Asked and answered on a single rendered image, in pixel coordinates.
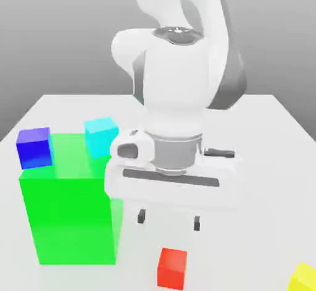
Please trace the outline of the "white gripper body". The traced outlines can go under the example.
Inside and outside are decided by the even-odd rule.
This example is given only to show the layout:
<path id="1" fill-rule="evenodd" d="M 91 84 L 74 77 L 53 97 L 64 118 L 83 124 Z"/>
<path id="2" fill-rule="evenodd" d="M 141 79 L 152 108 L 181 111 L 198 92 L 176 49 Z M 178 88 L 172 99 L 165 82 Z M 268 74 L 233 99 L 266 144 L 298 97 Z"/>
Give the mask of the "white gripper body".
<path id="1" fill-rule="evenodd" d="M 236 209 L 241 201 L 241 158 L 199 157 L 181 176 L 141 169 L 110 159 L 105 192 L 111 198 L 178 205 L 209 211 Z"/>

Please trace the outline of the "small red cube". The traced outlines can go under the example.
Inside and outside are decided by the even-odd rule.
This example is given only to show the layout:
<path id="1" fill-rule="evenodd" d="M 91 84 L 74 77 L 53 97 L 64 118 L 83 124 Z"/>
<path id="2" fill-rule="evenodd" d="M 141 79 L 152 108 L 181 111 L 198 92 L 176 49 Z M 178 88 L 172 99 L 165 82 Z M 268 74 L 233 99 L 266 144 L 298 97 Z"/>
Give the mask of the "small red cube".
<path id="1" fill-rule="evenodd" d="M 157 285 L 183 290 L 185 284 L 187 252 L 163 248 L 157 266 Z"/>

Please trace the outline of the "small cyan cube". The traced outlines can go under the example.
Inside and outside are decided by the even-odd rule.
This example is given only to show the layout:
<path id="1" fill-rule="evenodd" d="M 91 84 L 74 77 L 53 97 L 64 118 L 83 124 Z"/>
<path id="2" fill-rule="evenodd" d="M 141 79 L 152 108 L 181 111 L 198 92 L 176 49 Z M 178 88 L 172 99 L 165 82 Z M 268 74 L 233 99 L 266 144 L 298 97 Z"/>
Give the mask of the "small cyan cube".
<path id="1" fill-rule="evenodd" d="M 88 120 L 84 123 L 86 148 L 92 158 L 110 155 L 110 146 L 119 134 L 111 117 Z"/>

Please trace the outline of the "small yellow cube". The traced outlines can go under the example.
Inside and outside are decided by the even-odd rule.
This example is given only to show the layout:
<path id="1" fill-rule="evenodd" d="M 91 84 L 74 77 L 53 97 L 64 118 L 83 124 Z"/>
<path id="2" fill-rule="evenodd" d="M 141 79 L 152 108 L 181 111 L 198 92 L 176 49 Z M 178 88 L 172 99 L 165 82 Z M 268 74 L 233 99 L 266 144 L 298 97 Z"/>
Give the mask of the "small yellow cube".
<path id="1" fill-rule="evenodd" d="M 316 269 L 299 263 L 290 278 L 287 291 L 316 291 Z"/>

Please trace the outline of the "small blue cube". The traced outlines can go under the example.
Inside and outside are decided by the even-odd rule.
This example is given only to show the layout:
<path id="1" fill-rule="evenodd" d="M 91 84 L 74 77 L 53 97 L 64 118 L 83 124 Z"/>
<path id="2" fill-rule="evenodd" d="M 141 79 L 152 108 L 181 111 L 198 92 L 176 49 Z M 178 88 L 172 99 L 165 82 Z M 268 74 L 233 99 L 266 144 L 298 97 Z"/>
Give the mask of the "small blue cube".
<path id="1" fill-rule="evenodd" d="M 53 165 L 49 127 L 21 130 L 17 136 L 16 147 L 23 170 Z"/>

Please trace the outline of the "large green box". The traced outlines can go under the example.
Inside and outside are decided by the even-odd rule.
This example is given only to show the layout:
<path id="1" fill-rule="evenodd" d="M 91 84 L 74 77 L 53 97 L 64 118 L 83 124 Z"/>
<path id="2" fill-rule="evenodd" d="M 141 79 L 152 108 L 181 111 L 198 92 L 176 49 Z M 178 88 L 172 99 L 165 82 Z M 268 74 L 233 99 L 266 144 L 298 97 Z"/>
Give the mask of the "large green box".
<path id="1" fill-rule="evenodd" d="M 123 201 L 108 197 L 110 157 L 92 158 L 82 133 L 52 136 L 54 163 L 19 182 L 40 264 L 115 264 Z"/>

